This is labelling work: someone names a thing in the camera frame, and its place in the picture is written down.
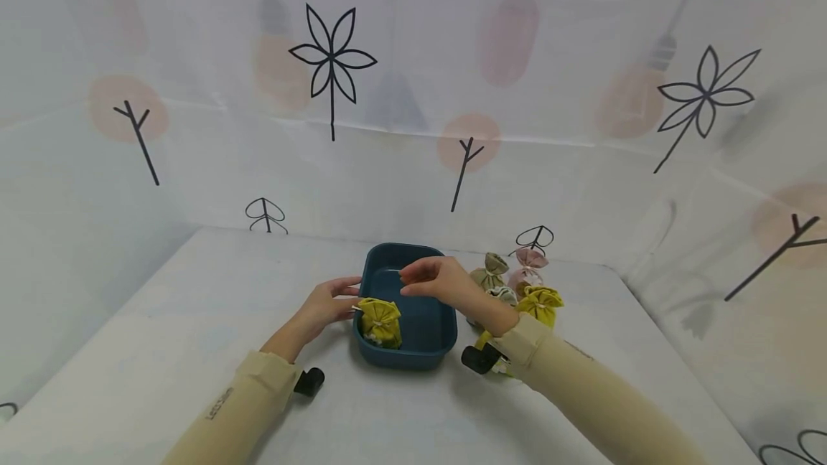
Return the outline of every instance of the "white table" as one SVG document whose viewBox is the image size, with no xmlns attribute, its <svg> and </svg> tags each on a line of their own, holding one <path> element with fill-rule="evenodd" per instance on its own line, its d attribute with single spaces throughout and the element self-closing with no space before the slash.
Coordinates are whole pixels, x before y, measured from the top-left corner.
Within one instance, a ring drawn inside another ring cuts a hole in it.
<svg viewBox="0 0 827 465">
<path fill-rule="evenodd" d="M 371 246 L 201 229 L 2 428 L 0 463 L 159 463 L 246 352 L 317 282 L 361 274 Z M 483 262 L 450 253 L 468 269 Z M 543 277 L 566 302 L 558 333 L 644 391 L 709 463 L 757 464 L 614 271 L 552 262 Z M 463 367 L 475 335 L 464 319 L 458 325 L 457 345 L 425 373 L 370 367 L 350 325 L 327 329 L 299 358 L 322 368 L 325 384 L 311 401 L 292 400 L 257 463 L 608 463 L 539 394 Z"/>
</svg>

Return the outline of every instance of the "dark blue container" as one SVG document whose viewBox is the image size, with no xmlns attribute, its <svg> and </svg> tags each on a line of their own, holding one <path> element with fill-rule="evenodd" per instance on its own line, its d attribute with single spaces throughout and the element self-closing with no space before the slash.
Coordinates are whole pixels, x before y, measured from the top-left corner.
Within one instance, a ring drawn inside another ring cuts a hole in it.
<svg viewBox="0 0 827 465">
<path fill-rule="evenodd" d="M 360 333 L 357 312 L 353 332 L 365 361 L 377 367 L 401 370 L 432 370 L 457 343 L 457 313 L 434 298 L 402 296 L 399 270 L 424 257 L 442 257 L 434 248 L 413 244 L 383 243 L 368 252 L 360 296 L 396 302 L 401 312 L 399 329 L 402 346 L 381 349 L 371 345 Z"/>
</svg>

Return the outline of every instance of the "beige long-sleeve shirt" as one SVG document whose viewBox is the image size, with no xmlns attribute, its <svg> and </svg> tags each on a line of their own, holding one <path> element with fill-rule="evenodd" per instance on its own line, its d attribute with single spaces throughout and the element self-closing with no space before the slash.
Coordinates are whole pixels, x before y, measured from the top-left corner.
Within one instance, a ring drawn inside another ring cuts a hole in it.
<svg viewBox="0 0 827 465">
<path fill-rule="evenodd" d="M 512 371 L 549 399 L 615 465 L 705 465 L 700 451 L 657 406 L 586 352 L 528 315 L 492 344 Z M 162 465 L 245 464 L 281 414 L 301 371 L 251 352 Z"/>
</svg>

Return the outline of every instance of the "sleeve cuff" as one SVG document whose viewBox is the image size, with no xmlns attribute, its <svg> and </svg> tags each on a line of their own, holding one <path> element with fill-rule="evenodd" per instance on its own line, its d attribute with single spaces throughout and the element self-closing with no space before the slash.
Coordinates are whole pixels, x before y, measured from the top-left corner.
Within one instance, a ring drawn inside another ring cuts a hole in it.
<svg viewBox="0 0 827 465">
<path fill-rule="evenodd" d="M 239 376 L 254 377 L 273 393 L 292 391 L 299 381 L 301 371 L 283 357 L 273 353 L 250 352 L 235 373 Z"/>
<path fill-rule="evenodd" d="M 500 338 L 493 338 L 490 344 L 502 352 L 513 364 L 527 367 L 531 364 L 534 352 L 543 344 L 551 329 L 532 318 L 527 313 L 520 313 L 519 322 Z"/>
</svg>

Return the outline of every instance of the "left hand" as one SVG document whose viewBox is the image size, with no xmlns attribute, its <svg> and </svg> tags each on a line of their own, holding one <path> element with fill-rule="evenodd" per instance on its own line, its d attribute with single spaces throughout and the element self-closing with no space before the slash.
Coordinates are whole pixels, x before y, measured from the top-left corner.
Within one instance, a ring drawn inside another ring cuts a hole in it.
<svg viewBox="0 0 827 465">
<path fill-rule="evenodd" d="M 288 362 L 294 362 L 304 345 L 316 339 L 327 325 L 353 318 L 353 306 L 361 300 L 358 297 L 359 290 L 353 286 L 359 282 L 361 276 L 345 276 L 316 286 L 304 301 L 304 305 L 273 334 L 261 347 L 261 351 L 274 353 Z"/>
</svg>

